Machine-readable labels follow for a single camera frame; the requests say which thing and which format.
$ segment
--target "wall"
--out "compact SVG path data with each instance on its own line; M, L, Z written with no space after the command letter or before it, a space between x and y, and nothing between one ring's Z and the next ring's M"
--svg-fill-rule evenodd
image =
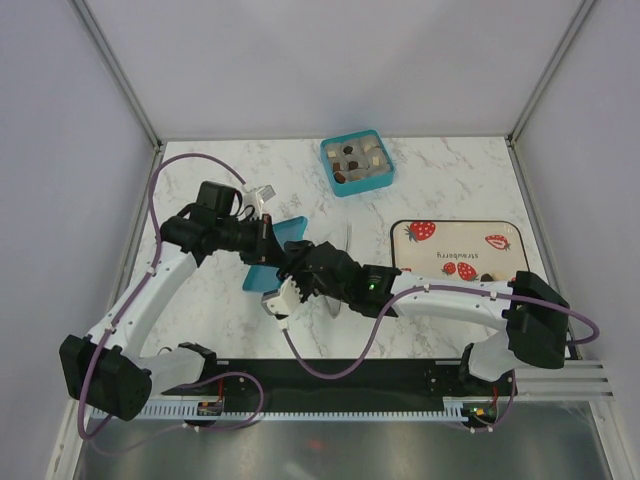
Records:
M87 0L163 138L505 134L580 0Z
M43 478L58 347L105 312L152 149L64 0L0 15L0 469Z
M640 453L640 3L600 2L518 142L560 281Z

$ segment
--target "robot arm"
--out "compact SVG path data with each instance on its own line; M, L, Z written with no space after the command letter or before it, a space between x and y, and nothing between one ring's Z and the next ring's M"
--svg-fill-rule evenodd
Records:
M137 282L132 283L87 336L67 337L60 347L60 357L67 389L73 398L80 397L89 361L105 329L112 331L90 379L88 404L130 420L150 396L199 379L206 361L215 359L213 352L200 345L181 344L168 354L149 358L140 358L140 352L175 292L216 250L238 252L247 265L278 268L283 284L278 291L265 294L262 301L265 309L278 318L291 314L311 295L327 295L365 316L377 317L395 294L424 286L428 292L400 299L387 315L437 315L479 323L498 331L465 350L460 375L467 380L492 382L524 363L542 368L561 368L564 364L566 315L492 295L493 292L513 292L567 306L535 275L518 272L515 282L509 284L481 284L480 288L487 291L486 297L429 290L429 281L423 277L392 267L361 266L329 243L316 246L306 241L288 242L283 250L273 233L271 217L260 215L264 196L256 194L251 200L253 214L240 220L231 215L238 195L231 187L203 183L197 201L162 225L160 262L117 328L112 329L111 319L131 296ZM456 282L436 282L462 286Z

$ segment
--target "gray floor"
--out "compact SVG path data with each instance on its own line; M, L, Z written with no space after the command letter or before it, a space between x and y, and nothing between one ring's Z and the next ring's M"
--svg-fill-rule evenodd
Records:
M117 449L169 425L113 422ZM519 404L492 434L434 423L262 422L237 432L178 430L113 459L83 450L83 479L611 478L586 405Z

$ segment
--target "table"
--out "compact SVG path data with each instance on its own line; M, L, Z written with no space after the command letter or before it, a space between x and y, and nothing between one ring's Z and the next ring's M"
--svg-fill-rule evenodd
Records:
M352 225L350 254L360 263L391 265L390 235L401 219L504 220L522 234L530 268L544 278L540 254L503 138L384 139L397 167L393 185L346 198L333 195L319 160L320 140L235 140L171 142L165 159L187 152L216 156L253 186L273 185L267 204L274 223L304 215L305 239L320 242L329 232ZM160 222L195 201L200 183L211 180L239 187L223 168L203 159L176 162L161 175L154 195ZM134 276L145 268L153 232L145 225ZM217 252L180 288L160 316L142 355L164 346L199 343L221 358L290 358L260 294L242 291L248 271L235 253ZM373 326L342 307L333 319L324 300L313 298L289 319L290 334L304 357L355 358ZM370 358L459 357L470 342L491 332L451 319L387 319Z

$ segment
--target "strawberry print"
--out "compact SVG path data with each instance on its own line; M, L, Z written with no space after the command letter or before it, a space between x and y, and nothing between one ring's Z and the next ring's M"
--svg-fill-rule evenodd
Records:
M405 231L410 241L422 242L435 233L436 224L433 222L411 222Z
M467 282L475 282L478 279L478 272L468 263L458 263L458 275Z
M445 263L442 267L442 273L445 275L453 275L456 273L456 264L453 262Z
M485 240L489 245L498 250L509 250L509 247L511 247L509 240L507 240L507 237L504 235L489 235L485 237Z

